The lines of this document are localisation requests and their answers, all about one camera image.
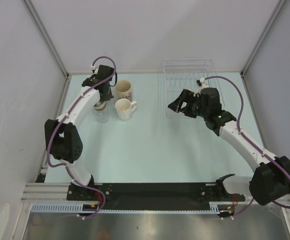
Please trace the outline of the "cream painted ceramic mug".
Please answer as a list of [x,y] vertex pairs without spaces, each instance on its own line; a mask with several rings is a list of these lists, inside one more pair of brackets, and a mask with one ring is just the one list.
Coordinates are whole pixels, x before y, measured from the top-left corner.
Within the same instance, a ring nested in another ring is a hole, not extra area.
[[115,87],[113,88],[115,99],[118,101],[120,99],[128,99],[132,101],[132,84],[127,79],[119,80]]

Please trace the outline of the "brown cream cup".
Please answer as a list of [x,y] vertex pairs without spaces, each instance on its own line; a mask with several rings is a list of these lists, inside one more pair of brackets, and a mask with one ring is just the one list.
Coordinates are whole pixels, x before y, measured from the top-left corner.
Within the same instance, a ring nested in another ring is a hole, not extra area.
[[94,106],[93,106],[93,108],[96,110],[96,111],[98,111],[98,112],[101,112],[101,111],[103,111],[105,108],[106,108],[106,103],[105,102],[97,102]]

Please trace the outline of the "white Simple ceramic mug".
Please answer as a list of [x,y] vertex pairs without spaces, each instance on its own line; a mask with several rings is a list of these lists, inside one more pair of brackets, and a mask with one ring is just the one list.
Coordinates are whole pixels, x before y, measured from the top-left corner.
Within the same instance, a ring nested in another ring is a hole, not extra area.
[[127,98],[121,98],[116,101],[115,109],[118,117],[123,121],[128,121],[132,118],[133,111],[137,108],[138,103],[136,101],[130,101]]

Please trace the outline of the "clear glass cup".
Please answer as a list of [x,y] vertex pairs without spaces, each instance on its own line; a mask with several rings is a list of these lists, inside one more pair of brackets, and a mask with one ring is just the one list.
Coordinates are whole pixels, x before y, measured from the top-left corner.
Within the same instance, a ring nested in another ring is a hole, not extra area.
[[93,114],[99,123],[107,123],[110,119],[110,113],[107,106],[103,108],[94,108]]

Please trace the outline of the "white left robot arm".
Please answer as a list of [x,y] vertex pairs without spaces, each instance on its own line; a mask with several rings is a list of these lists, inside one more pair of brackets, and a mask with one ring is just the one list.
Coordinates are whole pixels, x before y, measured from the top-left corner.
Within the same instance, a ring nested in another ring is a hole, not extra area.
[[48,119],[44,124],[48,166],[65,167],[71,182],[79,186],[78,194],[85,200],[95,196],[96,188],[90,184],[93,176],[79,161],[83,152],[79,128],[91,111],[105,111],[106,102],[114,98],[110,82],[116,77],[115,66],[93,65],[92,75],[83,81],[78,96],[69,108],[56,119]]

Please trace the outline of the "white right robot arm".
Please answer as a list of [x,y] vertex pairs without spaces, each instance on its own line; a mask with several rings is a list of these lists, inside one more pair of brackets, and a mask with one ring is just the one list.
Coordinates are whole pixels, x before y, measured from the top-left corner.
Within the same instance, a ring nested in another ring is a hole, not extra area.
[[199,92],[183,89],[167,107],[190,118],[203,118],[207,128],[228,142],[253,171],[252,177],[225,176],[222,184],[215,188],[220,200],[227,201],[233,194],[239,194],[251,196],[265,206],[290,194],[290,160],[248,141],[248,135],[237,126],[237,119],[222,109],[216,88],[207,87]]

